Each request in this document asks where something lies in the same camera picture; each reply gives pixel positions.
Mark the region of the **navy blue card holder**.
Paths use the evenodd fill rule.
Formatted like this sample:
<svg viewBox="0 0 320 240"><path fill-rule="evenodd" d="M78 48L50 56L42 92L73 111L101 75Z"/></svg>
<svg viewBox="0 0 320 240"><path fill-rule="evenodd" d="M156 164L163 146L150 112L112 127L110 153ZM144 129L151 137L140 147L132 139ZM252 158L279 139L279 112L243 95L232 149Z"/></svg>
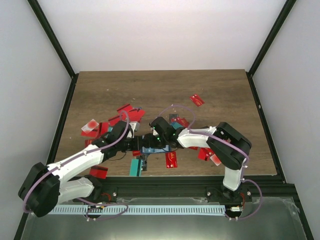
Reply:
<svg viewBox="0 0 320 240"><path fill-rule="evenodd" d="M140 150L140 152L145 155L167 153L167 152L171 152L171 151L172 151L172 149L169 145L166 145L164 148L143 147Z"/></svg>

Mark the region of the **teal card black stripe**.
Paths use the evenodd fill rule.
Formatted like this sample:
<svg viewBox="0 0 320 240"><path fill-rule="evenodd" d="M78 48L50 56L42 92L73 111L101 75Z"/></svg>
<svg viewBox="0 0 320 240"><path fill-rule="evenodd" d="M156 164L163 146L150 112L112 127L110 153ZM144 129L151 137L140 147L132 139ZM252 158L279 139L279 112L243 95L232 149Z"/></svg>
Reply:
<svg viewBox="0 0 320 240"><path fill-rule="evenodd" d="M142 172L142 164L143 161L141 159L132 159L130 170L129 170L129 176L130 177L140 177Z"/></svg>

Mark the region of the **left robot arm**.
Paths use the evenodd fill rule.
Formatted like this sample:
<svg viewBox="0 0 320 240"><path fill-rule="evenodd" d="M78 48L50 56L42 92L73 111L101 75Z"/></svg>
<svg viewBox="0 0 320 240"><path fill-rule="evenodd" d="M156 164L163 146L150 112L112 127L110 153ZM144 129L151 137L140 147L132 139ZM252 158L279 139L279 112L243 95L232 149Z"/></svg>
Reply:
<svg viewBox="0 0 320 240"><path fill-rule="evenodd" d="M139 122L116 123L110 132L106 132L80 152L61 161L44 165L33 165L18 191L23 201L25 213L34 213L37 217L47 215L53 208L68 200L87 198L97 202L102 196L102 189L95 180L82 177L72 178L84 170L97 166L118 152L138 151L135 132Z"/></svg>

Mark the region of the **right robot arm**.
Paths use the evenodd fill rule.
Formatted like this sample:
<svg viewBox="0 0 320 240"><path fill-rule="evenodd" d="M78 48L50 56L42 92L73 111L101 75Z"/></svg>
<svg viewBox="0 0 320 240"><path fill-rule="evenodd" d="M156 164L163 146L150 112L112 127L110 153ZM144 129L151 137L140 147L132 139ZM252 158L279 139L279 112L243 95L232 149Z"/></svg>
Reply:
<svg viewBox="0 0 320 240"><path fill-rule="evenodd" d="M244 168L249 160L252 143L230 124L220 122L217 126L200 129L193 129L190 126L174 128L163 117L158 117L150 127L152 133L142 137L143 147L211 149L224 165L223 198L232 202L240 196L239 187L244 179Z"/></svg>

